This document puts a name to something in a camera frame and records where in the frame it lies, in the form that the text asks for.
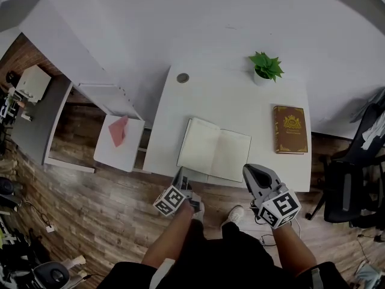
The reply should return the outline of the small green potted plant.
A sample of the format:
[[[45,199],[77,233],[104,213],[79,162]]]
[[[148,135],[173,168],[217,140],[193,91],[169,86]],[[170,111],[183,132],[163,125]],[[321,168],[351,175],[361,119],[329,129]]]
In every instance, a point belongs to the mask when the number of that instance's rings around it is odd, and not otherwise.
[[[253,63],[253,81],[258,86],[263,86],[270,81],[276,82],[276,79],[284,74],[279,57],[270,58],[264,52],[255,52],[248,59]]]

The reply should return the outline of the light blue bag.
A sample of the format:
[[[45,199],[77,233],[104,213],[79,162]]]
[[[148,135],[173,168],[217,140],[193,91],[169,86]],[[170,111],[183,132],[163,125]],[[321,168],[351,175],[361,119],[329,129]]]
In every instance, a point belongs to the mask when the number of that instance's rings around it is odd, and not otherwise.
[[[380,283],[383,276],[385,276],[384,271],[370,265],[365,260],[359,264],[354,274],[356,280],[364,281],[364,289],[374,289]]]

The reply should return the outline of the grey cloth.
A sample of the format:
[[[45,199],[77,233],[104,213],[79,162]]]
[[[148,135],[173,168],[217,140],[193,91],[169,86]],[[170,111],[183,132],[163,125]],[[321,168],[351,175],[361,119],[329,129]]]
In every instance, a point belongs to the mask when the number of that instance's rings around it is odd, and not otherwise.
[[[361,106],[355,113],[351,114],[350,123],[358,122],[363,119],[365,111],[370,105],[385,105],[385,87],[380,88],[375,94],[367,99],[363,106]],[[376,138],[382,138],[385,135],[385,110],[376,118],[375,122],[371,123],[371,127],[364,131],[362,138],[364,140],[361,148],[368,150],[372,141]]]

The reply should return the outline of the person's right white shoe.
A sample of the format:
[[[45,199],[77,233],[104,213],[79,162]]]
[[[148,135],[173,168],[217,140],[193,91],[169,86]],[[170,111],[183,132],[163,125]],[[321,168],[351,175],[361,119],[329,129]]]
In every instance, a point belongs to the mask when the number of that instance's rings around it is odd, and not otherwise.
[[[227,219],[221,224],[221,226],[224,226],[227,223],[234,223],[238,224],[245,213],[245,209],[241,205],[237,205],[231,209],[231,211],[228,213]]]

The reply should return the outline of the person's white shoe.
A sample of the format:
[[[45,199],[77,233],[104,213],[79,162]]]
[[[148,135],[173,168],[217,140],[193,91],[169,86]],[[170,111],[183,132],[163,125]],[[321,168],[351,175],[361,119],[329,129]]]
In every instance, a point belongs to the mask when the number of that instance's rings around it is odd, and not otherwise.
[[[237,205],[231,209],[231,211],[228,213],[227,219],[221,224],[221,226],[224,226],[227,223],[234,223],[238,224],[245,213],[245,209],[241,205]]]
[[[198,220],[199,222],[203,223],[203,217],[205,214],[205,205],[203,202],[200,203],[200,210],[193,215],[194,220]]]

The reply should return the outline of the person's left white shoe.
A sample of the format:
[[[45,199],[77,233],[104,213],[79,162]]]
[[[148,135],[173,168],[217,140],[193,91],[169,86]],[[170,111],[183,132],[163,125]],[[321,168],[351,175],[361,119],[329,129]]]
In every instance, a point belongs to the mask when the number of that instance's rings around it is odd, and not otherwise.
[[[198,220],[199,222],[203,223],[203,217],[205,214],[205,205],[203,202],[200,203],[200,210],[193,215],[194,220]]]

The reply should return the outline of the blue notebook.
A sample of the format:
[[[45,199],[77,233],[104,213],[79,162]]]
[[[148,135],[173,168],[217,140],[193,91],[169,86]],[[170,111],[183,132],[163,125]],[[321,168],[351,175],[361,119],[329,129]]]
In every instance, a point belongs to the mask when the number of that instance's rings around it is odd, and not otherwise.
[[[216,178],[242,182],[251,137],[193,117],[188,121],[177,166]]]

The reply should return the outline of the white desk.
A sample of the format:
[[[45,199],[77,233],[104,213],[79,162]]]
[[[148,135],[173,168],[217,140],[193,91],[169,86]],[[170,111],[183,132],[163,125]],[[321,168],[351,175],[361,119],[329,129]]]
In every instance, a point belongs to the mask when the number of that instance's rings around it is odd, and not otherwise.
[[[176,77],[187,73],[189,81]],[[248,162],[273,169],[297,192],[310,188],[312,155],[277,154],[273,109],[276,105],[302,108],[309,118],[304,83],[291,79],[254,83],[247,72],[226,69],[170,68],[153,123],[143,169],[174,176],[188,121],[198,117],[223,129],[251,137]]]

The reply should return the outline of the person's left forearm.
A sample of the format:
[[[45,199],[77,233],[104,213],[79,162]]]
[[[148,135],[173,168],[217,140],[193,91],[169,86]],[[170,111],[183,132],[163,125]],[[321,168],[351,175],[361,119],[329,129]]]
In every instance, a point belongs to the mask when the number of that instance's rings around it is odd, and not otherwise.
[[[177,260],[193,215],[193,207],[185,200],[164,232],[148,248],[141,263],[158,269],[165,259]]]

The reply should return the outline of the person's right forearm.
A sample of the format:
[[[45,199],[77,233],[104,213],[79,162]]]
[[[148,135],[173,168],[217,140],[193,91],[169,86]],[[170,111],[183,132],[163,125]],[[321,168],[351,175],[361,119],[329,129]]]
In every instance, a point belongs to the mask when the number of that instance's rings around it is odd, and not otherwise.
[[[282,268],[290,274],[298,276],[318,264],[313,253],[289,223],[273,229],[273,237]]]

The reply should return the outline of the grey round device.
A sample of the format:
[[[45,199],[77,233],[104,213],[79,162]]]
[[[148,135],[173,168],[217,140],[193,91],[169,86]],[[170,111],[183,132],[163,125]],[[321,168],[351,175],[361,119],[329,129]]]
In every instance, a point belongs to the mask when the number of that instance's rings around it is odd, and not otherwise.
[[[40,264],[32,273],[43,289],[63,289],[70,280],[68,269],[56,261]]]

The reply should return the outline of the brown hardcover book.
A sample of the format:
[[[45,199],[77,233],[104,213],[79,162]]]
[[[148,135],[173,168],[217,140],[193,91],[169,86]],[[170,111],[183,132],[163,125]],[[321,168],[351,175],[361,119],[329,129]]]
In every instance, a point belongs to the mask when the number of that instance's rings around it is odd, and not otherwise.
[[[273,109],[273,116],[276,153],[308,153],[304,110],[298,107],[277,105]]]

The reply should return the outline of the black office chair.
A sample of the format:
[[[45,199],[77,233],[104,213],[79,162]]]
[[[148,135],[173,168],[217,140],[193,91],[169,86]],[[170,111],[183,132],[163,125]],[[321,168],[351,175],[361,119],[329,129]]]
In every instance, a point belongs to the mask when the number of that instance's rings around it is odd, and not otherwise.
[[[324,208],[326,222],[353,223],[363,210],[370,209],[370,192],[369,187],[364,185],[363,169],[373,165],[381,166],[385,162],[385,155],[377,156],[385,148],[385,135],[382,138],[376,137],[365,151],[361,148],[364,142],[362,134],[384,110],[385,105],[370,105],[363,119],[358,121],[359,127],[348,148],[330,157],[319,157],[325,174],[324,180],[318,179],[322,196],[314,211],[305,215],[307,220],[312,220]]]

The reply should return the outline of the red paper sheet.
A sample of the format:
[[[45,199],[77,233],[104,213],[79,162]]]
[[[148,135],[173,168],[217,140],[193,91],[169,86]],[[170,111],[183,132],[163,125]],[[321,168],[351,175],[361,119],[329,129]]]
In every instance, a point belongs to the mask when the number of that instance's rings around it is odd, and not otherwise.
[[[125,127],[128,123],[128,116],[123,116],[110,124],[108,127],[114,146],[119,147],[125,139]]]

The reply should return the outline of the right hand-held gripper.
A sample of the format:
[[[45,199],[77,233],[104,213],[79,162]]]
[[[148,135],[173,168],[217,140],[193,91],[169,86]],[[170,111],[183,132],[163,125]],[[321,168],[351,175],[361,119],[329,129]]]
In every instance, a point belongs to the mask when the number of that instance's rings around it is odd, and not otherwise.
[[[280,183],[275,171],[258,164],[245,164],[242,173],[246,186],[254,197],[251,209],[257,219],[263,219],[272,229],[277,229],[295,218],[301,204],[295,192]],[[260,188],[275,186],[277,187],[266,196],[261,196]]]

